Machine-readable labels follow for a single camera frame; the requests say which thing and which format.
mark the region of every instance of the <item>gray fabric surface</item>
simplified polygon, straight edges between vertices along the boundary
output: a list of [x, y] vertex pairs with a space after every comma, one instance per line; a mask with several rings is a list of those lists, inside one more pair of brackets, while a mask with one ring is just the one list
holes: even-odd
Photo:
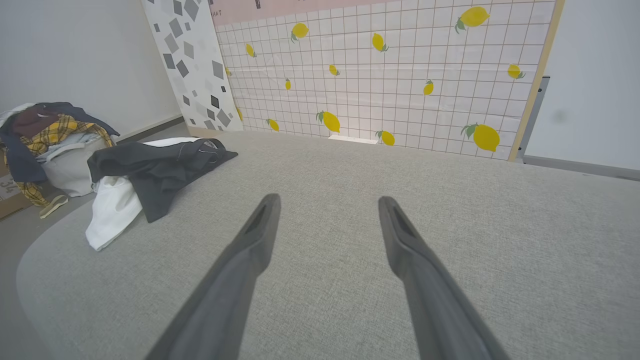
[[241, 359], [416, 359], [377, 200], [393, 196], [513, 359], [640, 353], [640, 183], [290, 135], [219, 139], [239, 156], [138, 217], [102, 252], [91, 203], [24, 255], [26, 313], [60, 359], [141, 359], [261, 198], [282, 197]]

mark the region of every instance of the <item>cardboard box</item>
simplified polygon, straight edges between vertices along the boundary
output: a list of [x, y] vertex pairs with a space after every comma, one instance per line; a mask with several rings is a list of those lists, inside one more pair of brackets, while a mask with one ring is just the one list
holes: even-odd
[[30, 206], [31, 201], [24, 197], [13, 182], [13, 177], [4, 164], [4, 154], [0, 151], [0, 221]]

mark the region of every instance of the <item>grid pattern wall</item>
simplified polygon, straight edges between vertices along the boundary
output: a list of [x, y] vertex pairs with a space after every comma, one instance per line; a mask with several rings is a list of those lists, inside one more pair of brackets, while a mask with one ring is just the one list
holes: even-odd
[[[457, 27], [477, 6], [489, 18]], [[377, 140], [386, 131], [396, 146], [506, 160], [554, 6], [531, 0], [404, 0], [216, 29], [245, 129], [274, 131], [267, 120], [272, 119], [282, 132], [330, 136], [317, 118], [328, 111], [339, 119], [341, 135]], [[292, 38], [299, 23], [308, 33]], [[386, 51], [372, 44], [376, 34]], [[495, 152], [480, 149], [474, 134], [467, 136], [464, 127], [474, 124], [496, 130]]]

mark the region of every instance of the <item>pile of clothes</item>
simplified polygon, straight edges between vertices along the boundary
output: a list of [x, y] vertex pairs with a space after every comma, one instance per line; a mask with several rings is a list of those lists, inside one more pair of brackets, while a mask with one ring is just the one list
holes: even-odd
[[47, 180], [42, 163], [49, 154], [98, 137], [107, 146], [115, 146], [110, 135], [120, 134], [68, 102], [23, 104], [0, 115], [4, 163], [20, 191], [36, 206], [49, 205], [38, 186]]
[[97, 150], [87, 164], [97, 185], [93, 218], [85, 235], [104, 249], [144, 210], [147, 222], [169, 212], [176, 193], [235, 158], [217, 139], [169, 138]]

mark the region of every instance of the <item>plaid fabric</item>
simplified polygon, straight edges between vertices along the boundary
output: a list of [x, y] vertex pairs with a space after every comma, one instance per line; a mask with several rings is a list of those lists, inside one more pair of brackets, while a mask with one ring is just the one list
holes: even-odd
[[[59, 114], [57, 122], [54, 122], [36, 136], [30, 139], [22, 136], [20, 141], [29, 148], [34, 157], [37, 157], [47, 152], [49, 146], [60, 143], [67, 136], [74, 133], [96, 133], [104, 139], [107, 146], [115, 146], [105, 129], [90, 122], [76, 121], [73, 117], [64, 114]], [[4, 163], [6, 163], [6, 154], [4, 155]], [[16, 185], [35, 206], [49, 205], [49, 202], [40, 193], [40, 187], [35, 183], [16, 183]]]

